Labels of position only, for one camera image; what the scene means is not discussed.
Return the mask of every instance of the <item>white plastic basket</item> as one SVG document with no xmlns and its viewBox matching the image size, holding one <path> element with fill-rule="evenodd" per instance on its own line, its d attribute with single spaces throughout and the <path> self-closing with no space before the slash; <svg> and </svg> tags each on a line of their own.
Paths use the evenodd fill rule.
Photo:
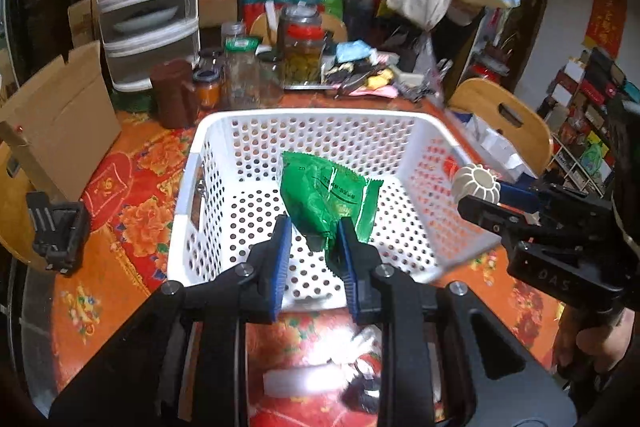
<svg viewBox="0 0 640 427">
<path fill-rule="evenodd" d="M 223 112 L 198 126 L 180 184 L 169 279 L 194 285 L 247 259 L 271 235 L 282 151 L 316 154 L 384 180 L 370 243 L 385 263 L 421 283 L 493 248 L 499 237 L 464 221 L 450 195 L 470 159 L 426 114 L 353 109 Z M 346 305 L 342 281 L 294 229 L 282 308 Z"/>
</svg>

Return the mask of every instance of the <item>table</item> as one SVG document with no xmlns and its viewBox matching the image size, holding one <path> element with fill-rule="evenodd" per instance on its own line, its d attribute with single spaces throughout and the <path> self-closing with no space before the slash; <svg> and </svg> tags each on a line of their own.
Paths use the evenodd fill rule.
<svg viewBox="0 0 640 427">
<path fill-rule="evenodd" d="M 323 94 L 288 94 L 281 107 L 410 110 L 445 122 L 427 101 L 418 105 Z M 165 279 L 168 244 L 182 169 L 195 129 L 165 130 L 148 114 L 121 112 L 122 133 L 95 171 L 82 199 L 92 215 L 81 269 L 71 277 L 30 271 L 22 311 L 25 375 L 34 404 L 47 413 L 60 390 Z M 502 247 L 447 274 L 463 280 L 546 367 L 558 328 L 559 304 L 506 273 Z M 316 397 L 263 397 L 259 380 L 271 368 L 324 363 L 356 326 L 345 310 L 282 314 L 271 326 L 249 325 L 247 351 L 252 427 L 375 425 L 376 418 L 347 411 L 338 392 Z"/>
</svg>

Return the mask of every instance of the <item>yellow object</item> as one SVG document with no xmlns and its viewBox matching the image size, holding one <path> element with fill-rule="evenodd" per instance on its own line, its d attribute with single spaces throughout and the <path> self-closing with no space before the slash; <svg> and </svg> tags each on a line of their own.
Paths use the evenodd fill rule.
<svg viewBox="0 0 640 427">
<path fill-rule="evenodd" d="M 378 73 L 378 76 L 381 76 L 385 80 L 388 80 L 389 82 L 391 82 L 394 78 L 394 72 L 389 69 L 386 69 L 386 70 L 380 71 L 380 73 Z"/>
<path fill-rule="evenodd" d="M 453 110 L 478 115 L 501 132 L 537 176 L 549 165 L 553 154 L 549 127 L 498 84 L 484 78 L 470 78 L 458 86 L 448 105 Z"/>
<path fill-rule="evenodd" d="M 46 262 L 33 251 L 33 225 L 27 212 L 27 192 L 33 185 L 22 169 L 17 169 L 12 178 L 7 172 L 11 149 L 0 144 L 0 244 L 18 261 L 44 271 Z"/>
<path fill-rule="evenodd" d="M 604 145 L 604 143 L 602 142 L 602 140 L 600 139 L 600 137 L 595 134 L 593 131 L 591 131 L 588 135 L 587 135 L 587 142 L 589 142 L 591 145 L 593 145 L 594 143 L 597 143 L 600 146 L 600 149 L 602 150 L 602 157 L 604 158 L 604 156 L 607 155 L 607 153 L 609 152 L 609 147 L 607 147 L 606 145 Z"/>
<path fill-rule="evenodd" d="M 369 87 L 369 89 L 371 90 L 376 90 L 376 89 L 380 89 L 380 87 L 385 87 L 388 85 L 388 83 L 389 83 L 389 80 L 382 77 L 382 75 L 380 74 L 377 76 L 370 76 L 367 79 L 367 87 Z"/>
</svg>

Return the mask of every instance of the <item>blue package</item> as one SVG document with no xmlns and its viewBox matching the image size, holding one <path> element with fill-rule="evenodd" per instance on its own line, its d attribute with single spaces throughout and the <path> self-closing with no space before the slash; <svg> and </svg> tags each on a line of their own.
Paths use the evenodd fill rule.
<svg viewBox="0 0 640 427">
<path fill-rule="evenodd" d="M 353 62 L 361 58 L 369 58 L 373 48 L 364 41 L 340 42 L 335 52 L 335 61 L 338 64 Z"/>
</svg>

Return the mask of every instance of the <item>cardboard sheet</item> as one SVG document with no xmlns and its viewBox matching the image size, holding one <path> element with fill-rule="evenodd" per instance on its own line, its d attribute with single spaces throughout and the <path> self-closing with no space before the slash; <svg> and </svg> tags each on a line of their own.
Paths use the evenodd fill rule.
<svg viewBox="0 0 640 427">
<path fill-rule="evenodd" d="M 119 133 L 99 42 L 50 62 L 0 109 L 0 139 L 52 201 L 78 200 Z"/>
</svg>

